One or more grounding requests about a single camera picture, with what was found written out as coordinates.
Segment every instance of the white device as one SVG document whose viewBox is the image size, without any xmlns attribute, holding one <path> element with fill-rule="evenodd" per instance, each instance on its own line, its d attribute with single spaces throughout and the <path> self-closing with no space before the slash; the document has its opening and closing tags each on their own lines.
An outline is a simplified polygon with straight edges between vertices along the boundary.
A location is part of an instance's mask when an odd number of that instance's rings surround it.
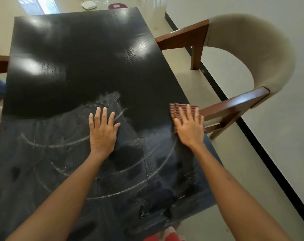
<svg viewBox="0 0 304 241">
<path fill-rule="evenodd" d="M 93 1 L 85 1 L 81 4 L 82 7 L 84 7 L 86 10 L 91 10 L 93 8 L 96 8 L 96 3 Z"/>
</svg>

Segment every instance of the purple object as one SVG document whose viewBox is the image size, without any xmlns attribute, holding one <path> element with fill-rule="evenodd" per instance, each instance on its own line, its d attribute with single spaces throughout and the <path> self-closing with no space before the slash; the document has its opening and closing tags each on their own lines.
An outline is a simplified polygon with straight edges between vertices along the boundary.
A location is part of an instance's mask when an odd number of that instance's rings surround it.
<svg viewBox="0 0 304 241">
<path fill-rule="evenodd" d="M 109 5 L 109 9 L 117 9 L 117 8 L 128 8 L 128 6 L 123 3 L 112 3 Z"/>
</svg>

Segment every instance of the finger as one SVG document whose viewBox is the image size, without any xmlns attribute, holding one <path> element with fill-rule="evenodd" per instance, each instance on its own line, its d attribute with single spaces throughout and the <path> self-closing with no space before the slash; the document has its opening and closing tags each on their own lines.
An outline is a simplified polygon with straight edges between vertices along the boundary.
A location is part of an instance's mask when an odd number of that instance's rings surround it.
<svg viewBox="0 0 304 241">
<path fill-rule="evenodd" d="M 107 109 L 105 107 L 103 108 L 101 125 L 106 125 L 106 124 L 107 124 Z"/>
<path fill-rule="evenodd" d="M 94 117 L 95 127 L 100 127 L 100 125 L 101 125 L 100 116 L 101 116 L 101 108 L 98 107 L 96 109 L 95 117 Z"/>
<path fill-rule="evenodd" d="M 178 118 L 174 119 L 174 124 L 176 125 L 177 129 L 179 129 L 182 126 L 181 121 Z"/>
<path fill-rule="evenodd" d="M 113 126 L 114 115 L 115 115 L 114 111 L 111 112 L 110 117 L 109 117 L 109 123 L 108 123 L 110 126 Z"/>
<path fill-rule="evenodd" d="M 200 125 L 202 125 L 202 126 L 203 126 L 203 123 L 204 123 L 204 116 L 201 116 Z"/>
<path fill-rule="evenodd" d="M 200 119 L 199 119 L 199 108 L 197 107 L 194 111 L 194 121 L 196 121 L 197 123 L 200 123 Z"/>
<path fill-rule="evenodd" d="M 187 120 L 187 117 L 185 116 L 185 114 L 184 114 L 184 112 L 183 112 L 183 109 L 182 109 L 181 107 L 179 107 L 179 113 L 180 113 L 180 116 L 181 116 L 182 121 L 183 121 L 183 124 L 184 124 L 184 123 L 187 122 L 188 120 Z"/>
<path fill-rule="evenodd" d="M 191 114 L 191 106 L 187 105 L 187 118 L 188 120 L 193 120 L 192 114 Z"/>
<path fill-rule="evenodd" d="M 118 130 L 118 128 L 119 128 L 120 125 L 121 125 L 121 123 L 116 123 L 116 124 L 114 125 L 114 133 L 115 133 L 115 134 L 117 133 L 117 130 Z"/>
<path fill-rule="evenodd" d="M 90 113 L 90 116 L 89 116 L 89 127 L 90 127 L 90 133 L 93 132 L 94 130 L 94 121 L 93 121 L 93 114 Z"/>
</svg>

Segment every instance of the forearm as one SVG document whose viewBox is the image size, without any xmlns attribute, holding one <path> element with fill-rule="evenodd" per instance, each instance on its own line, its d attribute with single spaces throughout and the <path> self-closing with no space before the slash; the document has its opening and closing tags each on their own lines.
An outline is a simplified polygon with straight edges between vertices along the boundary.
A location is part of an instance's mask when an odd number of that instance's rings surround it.
<svg viewBox="0 0 304 241">
<path fill-rule="evenodd" d="M 211 155 L 204 144 L 192 147 L 192 151 L 236 240 L 290 240 L 279 224 Z"/>
<path fill-rule="evenodd" d="M 103 157 L 90 154 L 7 240 L 66 240 Z"/>
</svg>

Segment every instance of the hand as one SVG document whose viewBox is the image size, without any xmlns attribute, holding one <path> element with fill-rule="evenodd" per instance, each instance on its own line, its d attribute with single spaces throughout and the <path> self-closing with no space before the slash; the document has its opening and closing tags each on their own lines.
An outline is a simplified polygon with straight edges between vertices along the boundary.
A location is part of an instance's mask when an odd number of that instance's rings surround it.
<svg viewBox="0 0 304 241">
<path fill-rule="evenodd" d="M 185 116 L 181 107 L 179 107 L 180 116 L 183 124 L 178 118 L 174 119 L 174 123 L 178 129 L 178 135 L 183 144 L 189 148 L 203 144 L 203 122 L 204 116 L 199 120 L 199 109 L 195 109 L 194 118 L 191 114 L 191 107 L 187 105 L 187 116 Z"/>
<path fill-rule="evenodd" d="M 91 154 L 99 155 L 103 161 L 112 153 L 116 142 L 116 133 L 121 123 L 114 124 L 114 112 L 110 114 L 107 122 L 107 109 L 103 108 L 102 121 L 100 120 L 101 108 L 98 107 L 93 122 L 93 114 L 89 116 Z"/>
</svg>

